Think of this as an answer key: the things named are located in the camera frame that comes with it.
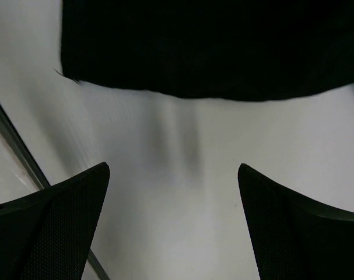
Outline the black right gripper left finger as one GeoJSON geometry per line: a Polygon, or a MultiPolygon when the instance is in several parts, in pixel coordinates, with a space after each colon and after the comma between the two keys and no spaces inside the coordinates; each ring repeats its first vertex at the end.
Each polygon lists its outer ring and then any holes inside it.
{"type": "Polygon", "coordinates": [[[103,162],[0,204],[0,279],[81,279],[109,179],[103,162]]]}

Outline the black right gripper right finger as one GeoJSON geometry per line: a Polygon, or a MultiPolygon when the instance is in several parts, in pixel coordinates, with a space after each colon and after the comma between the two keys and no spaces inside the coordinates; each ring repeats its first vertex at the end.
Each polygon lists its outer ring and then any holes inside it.
{"type": "Polygon", "coordinates": [[[354,213],[284,187],[247,164],[241,201],[261,279],[354,279],[354,213]]]}

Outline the black pleated skirt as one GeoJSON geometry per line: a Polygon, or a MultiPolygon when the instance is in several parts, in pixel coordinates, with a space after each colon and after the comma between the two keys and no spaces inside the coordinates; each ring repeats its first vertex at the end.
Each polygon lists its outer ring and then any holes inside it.
{"type": "Polygon", "coordinates": [[[354,1],[63,1],[63,76],[245,102],[354,83],[354,1]]]}

